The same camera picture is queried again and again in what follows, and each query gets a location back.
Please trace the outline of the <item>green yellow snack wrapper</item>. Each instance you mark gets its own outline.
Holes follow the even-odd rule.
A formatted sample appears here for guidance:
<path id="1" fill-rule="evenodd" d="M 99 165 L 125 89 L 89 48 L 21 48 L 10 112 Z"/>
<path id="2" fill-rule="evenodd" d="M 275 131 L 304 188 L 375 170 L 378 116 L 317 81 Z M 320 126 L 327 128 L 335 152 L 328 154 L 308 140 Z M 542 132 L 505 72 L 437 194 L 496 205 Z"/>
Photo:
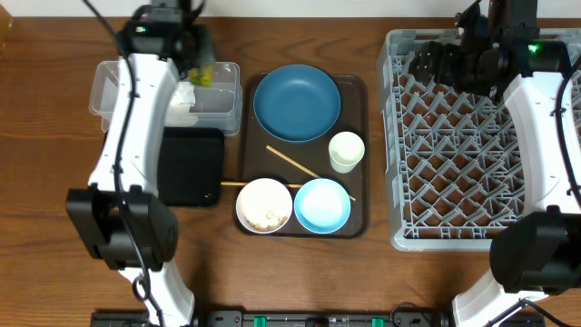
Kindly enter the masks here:
<path id="1" fill-rule="evenodd" d="M 210 87 L 212 85 L 213 64 L 194 67 L 188 71 L 188 80 L 194 86 Z"/>

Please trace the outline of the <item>white paper napkin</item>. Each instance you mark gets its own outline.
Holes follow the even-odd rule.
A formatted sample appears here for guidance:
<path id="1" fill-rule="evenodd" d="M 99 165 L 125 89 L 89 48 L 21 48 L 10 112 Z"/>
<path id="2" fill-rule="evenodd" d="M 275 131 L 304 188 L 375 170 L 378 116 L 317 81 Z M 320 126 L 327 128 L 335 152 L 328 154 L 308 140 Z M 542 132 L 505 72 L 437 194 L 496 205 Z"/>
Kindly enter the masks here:
<path id="1" fill-rule="evenodd" d="M 191 127 L 198 122 L 196 114 L 190 110 L 195 106 L 194 85 L 179 82 L 168 105 L 165 125 L 169 127 Z"/>

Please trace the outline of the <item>blue round plate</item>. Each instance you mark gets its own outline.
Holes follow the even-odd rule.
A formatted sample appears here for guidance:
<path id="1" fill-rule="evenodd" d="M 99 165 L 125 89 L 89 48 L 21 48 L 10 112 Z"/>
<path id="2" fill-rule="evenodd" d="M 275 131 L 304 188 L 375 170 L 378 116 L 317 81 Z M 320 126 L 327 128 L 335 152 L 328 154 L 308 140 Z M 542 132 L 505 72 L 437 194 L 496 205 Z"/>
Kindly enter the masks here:
<path id="1" fill-rule="evenodd" d="M 259 82 L 253 96 L 258 123 L 287 143 L 307 143 L 322 137 L 338 121 L 340 91 L 329 74 L 305 64 L 288 64 Z"/>

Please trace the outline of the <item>white paper cup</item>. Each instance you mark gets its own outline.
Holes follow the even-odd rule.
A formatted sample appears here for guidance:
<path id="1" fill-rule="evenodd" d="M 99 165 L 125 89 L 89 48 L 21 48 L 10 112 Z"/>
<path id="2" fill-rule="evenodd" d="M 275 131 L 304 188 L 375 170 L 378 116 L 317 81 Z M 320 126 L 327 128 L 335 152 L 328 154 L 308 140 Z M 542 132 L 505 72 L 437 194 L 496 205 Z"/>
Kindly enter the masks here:
<path id="1" fill-rule="evenodd" d="M 363 140 L 353 132 L 335 134 L 329 142 L 330 164 L 337 173 L 349 173 L 365 154 Z"/>

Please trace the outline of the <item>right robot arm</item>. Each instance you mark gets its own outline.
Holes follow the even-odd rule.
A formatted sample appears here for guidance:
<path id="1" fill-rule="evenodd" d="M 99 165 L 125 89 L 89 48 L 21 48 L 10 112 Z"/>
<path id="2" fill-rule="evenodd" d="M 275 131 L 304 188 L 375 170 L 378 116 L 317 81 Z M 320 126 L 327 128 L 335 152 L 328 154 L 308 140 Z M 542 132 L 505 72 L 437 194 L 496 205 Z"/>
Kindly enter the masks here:
<path id="1" fill-rule="evenodd" d="M 580 63 L 565 43 L 542 39 L 534 1 L 474 3 L 456 16 L 458 44 L 432 41 L 412 60 L 421 83 L 493 95 L 517 134 L 525 203 L 498 234 L 489 270 L 457 295 L 448 326 L 498 326 L 525 307 L 580 284 L 580 144 L 573 77 Z"/>

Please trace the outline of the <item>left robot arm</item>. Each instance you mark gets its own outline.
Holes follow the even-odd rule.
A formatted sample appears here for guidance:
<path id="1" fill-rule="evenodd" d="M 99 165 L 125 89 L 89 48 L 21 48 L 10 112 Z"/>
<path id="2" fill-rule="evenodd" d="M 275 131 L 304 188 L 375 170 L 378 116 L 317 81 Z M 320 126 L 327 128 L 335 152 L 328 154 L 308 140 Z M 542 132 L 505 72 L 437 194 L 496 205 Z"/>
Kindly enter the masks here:
<path id="1" fill-rule="evenodd" d="M 97 165 L 65 202 L 87 252 L 131 282 L 150 326 L 194 323 L 195 297 L 174 260 L 177 218 L 160 200 L 157 178 L 170 101 L 202 63 L 194 24 L 202 9 L 152 1 L 118 32 L 96 16 L 117 47 L 117 97 Z"/>

